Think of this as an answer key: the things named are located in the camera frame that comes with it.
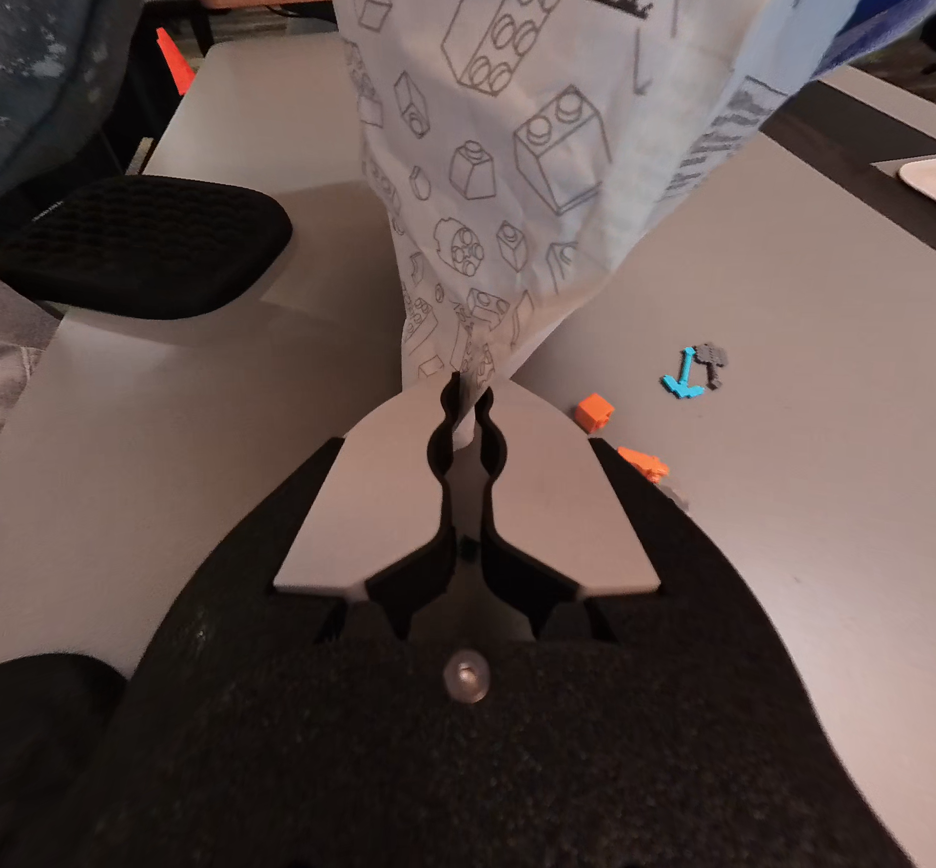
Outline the orange lego head cube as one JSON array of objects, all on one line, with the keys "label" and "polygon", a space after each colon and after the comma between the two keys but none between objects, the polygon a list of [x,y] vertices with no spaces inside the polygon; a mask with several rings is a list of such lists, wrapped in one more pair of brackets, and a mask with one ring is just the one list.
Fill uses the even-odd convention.
[{"label": "orange lego head cube", "polygon": [[589,436],[604,429],[615,412],[615,406],[602,397],[592,393],[581,401],[573,411],[574,422]]}]

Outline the white paper bag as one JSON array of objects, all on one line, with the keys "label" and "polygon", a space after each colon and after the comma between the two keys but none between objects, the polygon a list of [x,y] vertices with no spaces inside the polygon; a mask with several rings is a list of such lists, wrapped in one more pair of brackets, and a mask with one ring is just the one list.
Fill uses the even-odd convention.
[{"label": "white paper bag", "polygon": [[332,0],[404,292],[462,418],[814,76],[860,0]]}]

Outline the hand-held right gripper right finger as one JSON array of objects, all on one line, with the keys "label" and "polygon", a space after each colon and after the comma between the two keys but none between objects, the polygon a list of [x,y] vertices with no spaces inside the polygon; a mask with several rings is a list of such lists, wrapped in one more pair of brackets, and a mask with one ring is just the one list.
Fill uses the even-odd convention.
[{"label": "hand-held right gripper right finger", "polygon": [[475,417],[496,543],[559,577],[573,598],[658,589],[659,576],[577,425],[511,381],[486,391]]}]

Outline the person's left forearm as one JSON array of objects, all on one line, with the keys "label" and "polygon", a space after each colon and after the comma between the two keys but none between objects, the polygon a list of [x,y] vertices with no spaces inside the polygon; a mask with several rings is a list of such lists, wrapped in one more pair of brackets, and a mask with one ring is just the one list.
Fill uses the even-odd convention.
[{"label": "person's left forearm", "polygon": [[102,126],[145,0],[1,0],[1,191],[64,165]]}]

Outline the small grey lego accessory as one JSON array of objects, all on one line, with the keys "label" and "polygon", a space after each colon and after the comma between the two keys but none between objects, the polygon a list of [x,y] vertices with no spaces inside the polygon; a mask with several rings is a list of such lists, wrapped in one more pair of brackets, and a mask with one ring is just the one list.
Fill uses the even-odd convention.
[{"label": "small grey lego accessory", "polygon": [[708,390],[721,388],[720,371],[728,365],[727,351],[714,343],[704,342],[694,346],[695,361],[706,369]]}]

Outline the white stand base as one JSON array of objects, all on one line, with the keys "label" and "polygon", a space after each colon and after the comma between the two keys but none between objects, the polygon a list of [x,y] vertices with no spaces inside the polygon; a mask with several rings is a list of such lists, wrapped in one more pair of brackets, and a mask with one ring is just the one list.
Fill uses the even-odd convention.
[{"label": "white stand base", "polygon": [[935,202],[935,168],[935,156],[907,160],[897,168],[896,177],[911,190]]}]

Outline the orange striped traffic cone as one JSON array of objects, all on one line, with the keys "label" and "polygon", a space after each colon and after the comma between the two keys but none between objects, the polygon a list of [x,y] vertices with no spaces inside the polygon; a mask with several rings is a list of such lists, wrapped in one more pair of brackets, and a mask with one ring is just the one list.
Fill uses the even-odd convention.
[{"label": "orange striped traffic cone", "polygon": [[180,97],[184,97],[191,89],[195,79],[195,70],[187,58],[181,53],[177,43],[164,27],[156,29],[156,40],[159,50],[169,68],[173,83]]}]

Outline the black wrist rest pad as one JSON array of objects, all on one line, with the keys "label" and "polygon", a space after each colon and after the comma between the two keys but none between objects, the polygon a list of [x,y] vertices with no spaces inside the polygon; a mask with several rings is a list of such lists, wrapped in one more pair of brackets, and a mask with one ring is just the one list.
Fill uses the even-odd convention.
[{"label": "black wrist rest pad", "polygon": [[239,299],[293,236],[252,189],[159,175],[89,184],[2,239],[2,281],[29,299],[179,321]]}]

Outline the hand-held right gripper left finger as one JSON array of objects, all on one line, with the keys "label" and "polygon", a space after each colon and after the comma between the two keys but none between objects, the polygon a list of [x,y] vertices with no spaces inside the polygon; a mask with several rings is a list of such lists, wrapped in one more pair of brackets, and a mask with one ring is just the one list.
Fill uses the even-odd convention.
[{"label": "hand-held right gripper left finger", "polygon": [[350,429],[274,578],[276,591],[376,600],[374,584],[450,528],[460,406],[460,375],[441,371]]}]

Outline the orange lego legs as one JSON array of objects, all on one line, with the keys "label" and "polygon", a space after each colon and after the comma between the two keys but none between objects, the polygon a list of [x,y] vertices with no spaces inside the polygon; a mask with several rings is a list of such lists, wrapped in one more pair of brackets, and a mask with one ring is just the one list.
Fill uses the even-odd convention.
[{"label": "orange lego legs", "polygon": [[656,455],[641,453],[625,446],[619,446],[617,452],[622,459],[639,471],[647,481],[653,484],[659,484],[670,474],[669,466]]}]

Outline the teal lego pickaxe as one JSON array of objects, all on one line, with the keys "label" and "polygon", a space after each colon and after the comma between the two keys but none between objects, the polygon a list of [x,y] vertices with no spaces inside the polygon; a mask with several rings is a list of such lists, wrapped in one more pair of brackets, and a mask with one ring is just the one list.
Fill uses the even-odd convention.
[{"label": "teal lego pickaxe", "polygon": [[663,389],[677,399],[693,399],[706,393],[703,384],[691,383],[692,368],[696,360],[696,348],[687,346],[682,350],[682,362],[677,376],[665,374],[660,383]]}]

